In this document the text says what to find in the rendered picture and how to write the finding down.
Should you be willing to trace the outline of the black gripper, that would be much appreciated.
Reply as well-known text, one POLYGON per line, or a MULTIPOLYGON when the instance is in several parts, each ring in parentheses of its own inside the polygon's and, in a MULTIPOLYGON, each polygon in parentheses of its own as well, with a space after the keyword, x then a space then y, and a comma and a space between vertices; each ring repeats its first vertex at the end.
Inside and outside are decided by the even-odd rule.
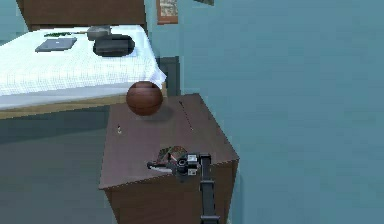
POLYGON ((150 166, 149 169, 154 171, 163 173, 173 173, 176 176, 177 180, 180 182, 184 182, 186 177, 188 176, 188 164, 185 158, 179 158, 175 162, 147 162, 147 166, 150 166), (154 166, 171 166, 172 169, 154 166))

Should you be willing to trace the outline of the red green patterned pouch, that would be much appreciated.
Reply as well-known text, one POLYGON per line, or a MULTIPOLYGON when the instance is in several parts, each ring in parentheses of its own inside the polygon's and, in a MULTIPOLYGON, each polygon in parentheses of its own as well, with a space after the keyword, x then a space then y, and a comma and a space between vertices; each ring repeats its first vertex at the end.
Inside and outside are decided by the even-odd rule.
POLYGON ((166 162, 169 160, 176 161, 186 153, 187 153, 187 150, 181 146, 171 146, 171 147, 163 148, 159 151, 158 161, 159 162, 166 162))

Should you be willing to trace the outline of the brown wooden chest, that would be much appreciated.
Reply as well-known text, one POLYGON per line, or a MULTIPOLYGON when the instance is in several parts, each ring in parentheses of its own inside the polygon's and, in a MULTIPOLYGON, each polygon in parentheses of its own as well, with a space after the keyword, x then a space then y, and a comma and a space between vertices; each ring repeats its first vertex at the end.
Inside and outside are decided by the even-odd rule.
POLYGON ((169 97, 148 117, 135 115, 125 104, 110 107, 99 188, 117 224, 200 224, 200 178, 181 183, 171 174, 147 168, 161 149, 171 146, 212 156, 216 214, 220 224, 226 224, 239 157, 198 94, 169 97), (118 125, 122 134, 117 133, 118 125))

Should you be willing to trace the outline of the thin black pen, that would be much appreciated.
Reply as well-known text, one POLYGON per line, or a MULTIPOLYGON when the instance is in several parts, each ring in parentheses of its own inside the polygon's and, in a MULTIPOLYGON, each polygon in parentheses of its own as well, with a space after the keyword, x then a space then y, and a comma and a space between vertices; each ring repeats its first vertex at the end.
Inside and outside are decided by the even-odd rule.
POLYGON ((185 108, 183 102, 182 102, 182 101, 178 101, 178 103, 179 103, 179 105, 180 105, 181 108, 182 108, 182 111, 183 111, 183 113, 184 113, 185 119, 186 119, 186 121, 187 121, 187 123, 188 123, 188 125, 189 125, 190 130, 193 131, 193 130, 194 130, 194 129, 193 129, 193 126, 192 126, 192 124, 191 124, 191 122, 190 122, 188 113, 187 113, 187 111, 186 111, 186 108, 185 108))

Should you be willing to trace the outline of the brown basketball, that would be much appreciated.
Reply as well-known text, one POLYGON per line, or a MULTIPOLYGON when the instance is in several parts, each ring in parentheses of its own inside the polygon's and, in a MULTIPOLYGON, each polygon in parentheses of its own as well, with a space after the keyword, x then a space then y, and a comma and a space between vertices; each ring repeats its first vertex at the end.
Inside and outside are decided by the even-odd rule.
POLYGON ((155 114, 163 103, 160 88, 150 81, 134 83, 126 94, 128 108, 139 116, 155 114))

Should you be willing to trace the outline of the black pillow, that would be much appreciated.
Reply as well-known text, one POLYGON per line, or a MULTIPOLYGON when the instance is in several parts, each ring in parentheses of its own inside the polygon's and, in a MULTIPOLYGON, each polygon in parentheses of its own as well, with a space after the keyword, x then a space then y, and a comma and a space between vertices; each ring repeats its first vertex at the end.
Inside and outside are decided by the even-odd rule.
POLYGON ((95 40, 93 52, 102 57, 123 57, 131 54, 135 42, 129 35, 110 34, 95 40))

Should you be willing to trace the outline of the wooden bed with white sheet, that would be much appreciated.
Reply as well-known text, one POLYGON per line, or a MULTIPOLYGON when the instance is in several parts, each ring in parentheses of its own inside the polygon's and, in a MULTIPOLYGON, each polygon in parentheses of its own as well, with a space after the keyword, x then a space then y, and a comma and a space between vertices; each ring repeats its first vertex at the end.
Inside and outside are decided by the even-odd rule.
POLYGON ((122 103, 139 81, 164 87, 166 76, 147 36, 144 0, 15 1, 28 32, 0 46, 0 119, 122 103), (101 57, 86 35, 74 35, 97 25, 131 36, 133 53, 101 57), (56 32, 72 35, 44 37, 56 32), (73 37, 71 49, 35 51, 47 39, 73 37))

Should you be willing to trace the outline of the grey pan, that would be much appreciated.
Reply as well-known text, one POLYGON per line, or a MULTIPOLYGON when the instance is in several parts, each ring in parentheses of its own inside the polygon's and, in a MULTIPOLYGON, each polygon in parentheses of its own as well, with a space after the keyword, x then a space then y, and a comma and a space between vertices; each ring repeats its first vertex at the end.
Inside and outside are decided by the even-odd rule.
POLYGON ((91 26, 86 31, 74 32, 74 35, 84 34, 89 41, 94 41, 100 37, 107 36, 111 33, 111 27, 107 25, 103 26, 91 26))

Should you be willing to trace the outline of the brown framed picture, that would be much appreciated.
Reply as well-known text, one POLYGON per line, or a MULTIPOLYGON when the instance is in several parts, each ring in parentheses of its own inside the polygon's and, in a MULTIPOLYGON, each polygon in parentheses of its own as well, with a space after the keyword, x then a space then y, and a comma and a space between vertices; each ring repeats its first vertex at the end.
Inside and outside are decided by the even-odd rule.
POLYGON ((157 24, 177 24, 178 5, 177 0, 156 0, 157 24))

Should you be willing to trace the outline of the grey laptop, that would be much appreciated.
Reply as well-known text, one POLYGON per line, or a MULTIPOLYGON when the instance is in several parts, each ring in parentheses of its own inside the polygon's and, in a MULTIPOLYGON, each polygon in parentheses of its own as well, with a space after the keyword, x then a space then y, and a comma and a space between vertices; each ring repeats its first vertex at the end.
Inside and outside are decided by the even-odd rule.
POLYGON ((76 43, 77 39, 73 38, 56 38, 47 39, 41 45, 39 45, 36 52, 51 52, 51 51, 65 51, 71 49, 76 43))

